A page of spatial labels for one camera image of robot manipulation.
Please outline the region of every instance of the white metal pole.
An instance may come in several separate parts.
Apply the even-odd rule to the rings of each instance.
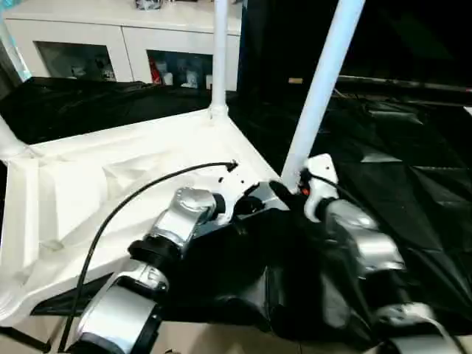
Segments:
[[[213,34],[212,115],[226,114],[226,36],[228,31],[228,0],[215,0]]]
[[[0,116],[0,160],[6,161],[23,151],[27,146],[15,136],[8,124]]]
[[[338,80],[344,58],[365,0],[339,0],[316,67],[305,106],[298,121],[290,150],[282,171],[282,181],[294,190],[299,182],[299,172],[309,156],[325,115],[327,104]]]

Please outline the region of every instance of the white shelf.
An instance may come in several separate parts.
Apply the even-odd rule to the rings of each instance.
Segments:
[[[240,35],[242,4],[229,5],[228,34]],[[136,9],[134,0],[26,0],[4,12],[5,19],[107,24],[213,33],[210,0],[165,3],[160,10]]]

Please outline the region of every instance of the white cabinet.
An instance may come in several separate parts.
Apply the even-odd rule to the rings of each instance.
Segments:
[[[110,65],[117,81],[133,80],[118,26],[13,19],[6,23],[33,76],[73,77],[85,73],[89,78],[101,78],[99,66],[104,65],[105,71]]]
[[[236,90],[242,7],[228,1],[226,89]],[[151,11],[134,0],[24,0],[4,18],[33,76],[152,83],[151,66],[156,76],[164,64],[173,85],[191,72],[200,88],[212,73],[210,0]]]
[[[134,80],[152,83],[148,62],[153,61],[165,62],[169,68],[168,71],[173,74],[174,83],[177,84],[182,81],[178,79],[182,65],[195,67],[193,70],[198,73],[199,85],[205,85],[206,75],[212,73],[213,35],[211,33],[124,27],[123,35]],[[228,35],[226,89],[232,91],[235,91],[237,86],[239,42],[239,36]]]

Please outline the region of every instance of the robotic arm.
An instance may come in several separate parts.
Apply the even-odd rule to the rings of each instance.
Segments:
[[[195,229],[224,214],[220,194],[181,188],[127,259],[86,308],[72,353],[149,353],[158,336],[169,278]]]
[[[302,172],[302,191],[308,195],[305,217],[321,223],[328,240],[347,250],[369,315],[385,341],[378,353],[464,353],[436,321],[433,309],[415,302],[409,294],[408,268],[394,240],[359,206],[340,199],[336,188],[322,179],[337,183],[327,154],[309,159]]]

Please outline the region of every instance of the black fabric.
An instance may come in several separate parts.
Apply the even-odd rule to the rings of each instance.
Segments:
[[[206,108],[209,95],[141,83],[32,79],[0,102],[18,137],[34,143]],[[281,171],[302,100],[229,100],[230,117]],[[340,184],[397,242],[409,284],[452,333],[472,328],[472,119],[461,107],[332,100],[313,146],[329,153]],[[315,226],[270,211],[198,239],[171,287],[166,319],[256,325],[307,341],[378,341],[350,258],[320,244]],[[357,316],[343,330],[322,321],[320,269],[335,275]],[[100,281],[87,288],[85,306]],[[65,314],[71,293],[36,314]]]

